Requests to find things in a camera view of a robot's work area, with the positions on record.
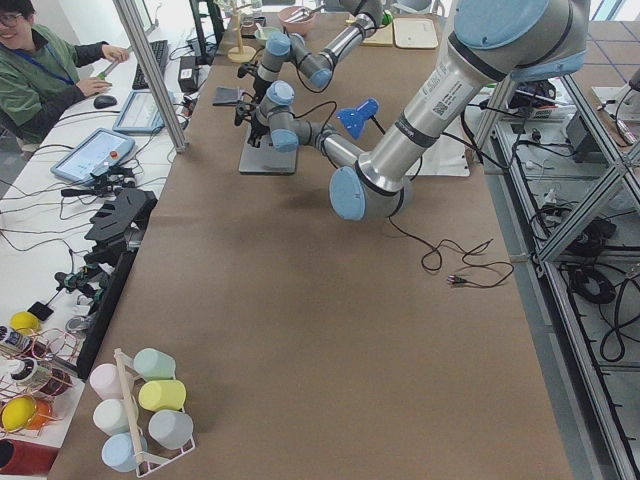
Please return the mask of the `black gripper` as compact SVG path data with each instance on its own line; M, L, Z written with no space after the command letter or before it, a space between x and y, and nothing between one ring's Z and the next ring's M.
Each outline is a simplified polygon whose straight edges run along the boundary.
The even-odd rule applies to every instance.
M237 76L244 78L247 75L254 78L253 98L256 102L260 102L264 98L268 88L275 81L275 73L266 68L261 62L243 62L238 68Z
M238 100L235 106L234 125L240 126L243 122L249 123L249 137L247 143L255 148L261 146L264 136L270 133L267 120L261 120L260 106L255 102Z

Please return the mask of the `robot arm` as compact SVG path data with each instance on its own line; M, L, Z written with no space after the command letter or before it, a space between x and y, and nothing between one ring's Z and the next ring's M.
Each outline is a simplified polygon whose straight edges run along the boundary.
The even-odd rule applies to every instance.
M384 28L384 7L381 1L340 1L354 19L322 49L313 50L305 37L290 28L278 31L267 41L258 60L243 62L237 77L253 78L255 101L262 100L267 89L279 79L282 67L290 63L313 92L323 92L331 83L338 64L363 41Z
M381 2L342 5L355 19L320 53L312 53L298 34L278 33L268 40L259 62L241 66L240 75L254 78L254 100L238 102L234 122L249 122L247 142L252 146L268 135L278 152L312 145L335 163L329 197L346 220L400 212L410 198L407 171L482 88L505 77L526 82L574 73L586 56L587 1L459 1L436 68L366 152L329 124L296 119L294 90L279 78L283 64L290 62L323 89L342 57L381 28Z

